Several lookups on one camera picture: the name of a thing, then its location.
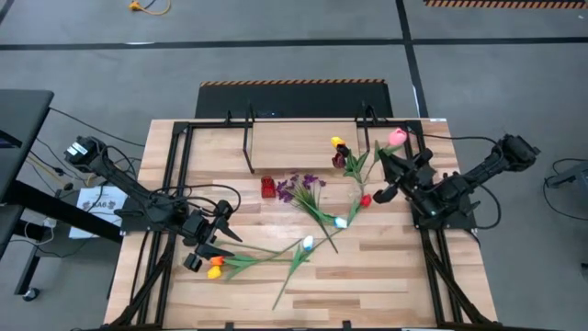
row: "black metal frame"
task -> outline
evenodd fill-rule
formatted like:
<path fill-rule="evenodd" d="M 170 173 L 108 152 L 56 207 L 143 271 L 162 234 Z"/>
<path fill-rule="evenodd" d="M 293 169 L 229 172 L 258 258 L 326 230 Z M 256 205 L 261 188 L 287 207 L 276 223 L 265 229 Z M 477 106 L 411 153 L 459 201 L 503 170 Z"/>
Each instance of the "black metal frame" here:
<path fill-rule="evenodd" d="M 358 116 L 355 118 L 355 123 L 358 128 L 363 128 L 365 130 L 366 135 L 366 142 L 367 142 L 367 150 L 369 151 L 369 134 L 368 128 L 401 128 L 405 131 L 413 131 L 415 132 L 417 148 L 419 153 L 424 150 L 424 136 L 423 136 L 423 128 L 422 123 L 419 120 L 379 120 L 377 114 L 375 113 L 374 109 L 371 106 L 362 105 L 363 112 L 363 119 L 358 120 Z M 229 112 L 227 114 L 227 118 L 224 122 L 219 121 L 211 121 L 211 122 L 176 122 L 174 124 L 174 130 L 172 134 L 172 140 L 170 142 L 170 149 L 169 154 L 167 157 L 167 166 L 165 168 L 165 175 L 164 175 L 164 187 L 169 187 L 171 183 L 171 175 L 172 175 L 172 168 L 174 166 L 174 159 L 175 153 L 177 151 L 177 145 L 179 141 L 179 135 L 184 133 L 186 138 L 184 141 L 184 149 L 182 152 L 182 158 L 180 163 L 180 171 L 178 176 L 178 186 L 184 186 L 186 184 L 186 177 L 187 177 L 187 165 L 190 157 L 190 148 L 192 146 L 192 141 L 194 137 L 194 130 L 196 129 L 226 129 L 226 128 L 244 128 L 244 137 L 243 137 L 243 152 L 245 158 L 247 159 L 247 164 L 249 165 L 250 171 L 254 172 L 251 168 L 251 163 L 248 158 L 248 153 L 246 151 L 246 143 L 247 143 L 247 132 L 249 128 L 253 127 L 254 121 L 254 112 L 253 107 L 249 105 L 249 112 L 252 116 L 252 122 L 249 121 L 248 116 L 246 116 L 245 121 L 242 122 L 234 122 L 231 121 L 232 116 Z M 413 157 L 413 146 L 411 144 L 411 140 L 408 139 L 404 144 L 404 150 L 406 156 L 408 158 Z M 178 191 L 177 194 L 182 195 L 184 194 L 183 190 Z M 415 210 L 413 210 L 413 217 L 417 217 L 418 214 Z M 425 229 L 418 229 L 418 225 L 415 225 L 417 230 L 420 232 L 421 235 L 421 243 L 423 245 L 423 252 L 424 252 L 424 260 L 425 266 L 427 271 L 427 278 L 430 285 L 431 291 L 431 299 L 432 304 L 435 312 L 435 322 L 437 324 L 437 328 L 451 328 L 454 330 L 538 330 L 538 329 L 530 329 L 530 328 L 520 328 L 520 327 L 507 327 L 502 326 L 499 323 L 492 322 L 486 317 L 484 317 L 478 309 L 469 301 L 466 294 L 461 290 L 461 288 L 457 285 L 453 278 L 453 271 L 451 267 L 451 261 L 449 258 L 449 250 L 447 247 L 447 239 L 445 237 L 445 233 L 443 229 L 435 230 L 438 250 L 440 257 L 435 252 L 433 247 L 433 243 L 431 241 L 429 230 Z M 140 318 L 138 319 L 137 325 L 129 325 L 129 326 L 114 326 L 112 329 L 121 329 L 121 330 L 128 330 L 128 329 L 153 329 L 153 330 L 161 330 L 163 323 L 164 323 L 164 313 L 165 313 L 165 306 L 167 301 L 167 293 L 169 290 L 169 282 L 171 280 L 171 268 L 173 263 L 173 253 L 175 250 L 175 235 L 170 234 L 168 237 L 168 242 L 163 253 L 163 256 L 167 257 L 166 261 L 160 259 L 157 264 L 155 264 L 157 252 L 159 250 L 159 241 L 161 233 L 158 236 L 153 237 L 152 247 L 150 249 L 150 258 L 149 264 L 147 267 L 148 276 L 151 277 L 146 278 L 145 284 L 141 286 L 141 289 L 137 293 L 137 297 L 142 297 L 142 307 L 140 311 Z M 156 315 L 154 324 L 145 324 L 145 316 L 147 313 L 147 305 L 149 299 L 149 291 L 151 287 L 155 283 L 157 276 L 153 277 L 153 272 L 158 274 L 157 271 L 162 273 L 162 283 L 161 289 L 159 293 L 159 298 L 157 302 L 156 308 Z M 449 292 L 449 301 L 452 310 L 452 322 L 447 322 L 445 320 L 444 310 L 443 310 L 443 303 L 441 301 L 441 294 L 439 291 L 439 284 L 437 282 L 436 275 L 439 275 L 441 279 L 447 286 Z M 469 320 L 472 324 L 464 324 L 463 318 L 461 315 L 461 311 L 464 311 L 468 316 Z M 131 316 L 126 316 L 128 320 L 132 319 Z M 351 324 L 348 321 L 343 322 L 343 329 L 344 330 L 351 330 Z M 234 326 L 229 321 L 225 329 L 233 330 Z M 320 329 L 313 329 L 313 330 L 328 330 L 327 328 L 320 328 Z M 390 328 L 390 330 L 400 330 L 399 328 Z"/>

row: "wheel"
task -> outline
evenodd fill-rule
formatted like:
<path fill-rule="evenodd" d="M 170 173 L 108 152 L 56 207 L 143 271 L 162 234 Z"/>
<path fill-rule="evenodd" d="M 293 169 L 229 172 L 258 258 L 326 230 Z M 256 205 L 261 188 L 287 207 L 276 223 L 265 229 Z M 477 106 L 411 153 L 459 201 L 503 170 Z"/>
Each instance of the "wheel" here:
<path fill-rule="evenodd" d="M 39 296 L 40 290 L 36 288 L 30 288 L 28 291 L 22 296 L 22 300 L 26 302 L 31 302 L 35 300 Z"/>

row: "electrical outlet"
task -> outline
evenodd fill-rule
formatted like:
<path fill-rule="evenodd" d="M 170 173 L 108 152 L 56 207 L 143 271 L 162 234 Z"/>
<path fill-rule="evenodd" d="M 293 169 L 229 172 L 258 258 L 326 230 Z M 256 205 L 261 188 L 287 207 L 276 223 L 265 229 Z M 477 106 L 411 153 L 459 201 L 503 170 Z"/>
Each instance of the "electrical outlet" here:
<path fill-rule="evenodd" d="M 55 226 L 57 226 L 57 220 L 52 219 L 51 217 L 48 217 L 46 219 L 43 220 L 43 225 L 50 227 L 51 229 L 54 228 Z"/>

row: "concrete floor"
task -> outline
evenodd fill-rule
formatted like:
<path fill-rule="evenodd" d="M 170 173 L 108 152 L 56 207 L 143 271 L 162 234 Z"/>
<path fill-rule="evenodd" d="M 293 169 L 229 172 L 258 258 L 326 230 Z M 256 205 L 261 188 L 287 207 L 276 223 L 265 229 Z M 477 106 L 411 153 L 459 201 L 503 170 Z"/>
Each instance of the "concrete floor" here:
<path fill-rule="evenodd" d="M 18 0 L 0 25 L 0 44 L 401 37 L 392 1 L 173 1 L 168 15 L 149 17 L 128 12 L 119 0 Z M 577 37 L 588 31 L 587 11 L 405 3 L 414 38 Z M 554 160 L 588 157 L 582 145 L 588 139 L 588 45 L 416 46 L 415 52 L 430 116 L 448 118 L 454 135 L 510 132 L 543 151 L 529 170 L 488 184 L 503 205 L 501 225 L 480 234 L 499 319 L 585 330 L 588 282 L 579 266 L 588 261 L 588 223 L 552 212 L 541 185 Z M 191 118 L 198 85 L 206 80 L 381 77 L 389 82 L 395 114 L 416 116 L 403 46 L 0 51 L 0 73 L 0 88 L 53 90 L 55 108 L 135 142 L 144 141 L 152 119 Z M 97 133 L 52 113 L 40 138 L 61 154 L 83 134 Z M 141 156 L 139 148 L 98 136 Z M 490 149 L 475 142 L 456 147 L 465 170 Z M 33 149 L 51 160 L 41 145 Z M 46 189 L 28 165 L 20 178 Z M 588 216 L 574 187 L 548 194 L 560 209 Z M 482 200 L 479 223 L 491 223 L 492 200 L 476 197 Z M 44 292 L 23 302 L 12 291 L 28 250 L 11 244 L 0 262 L 0 328 L 100 325 L 118 247 L 96 240 L 76 257 L 43 258 L 33 284 Z"/>

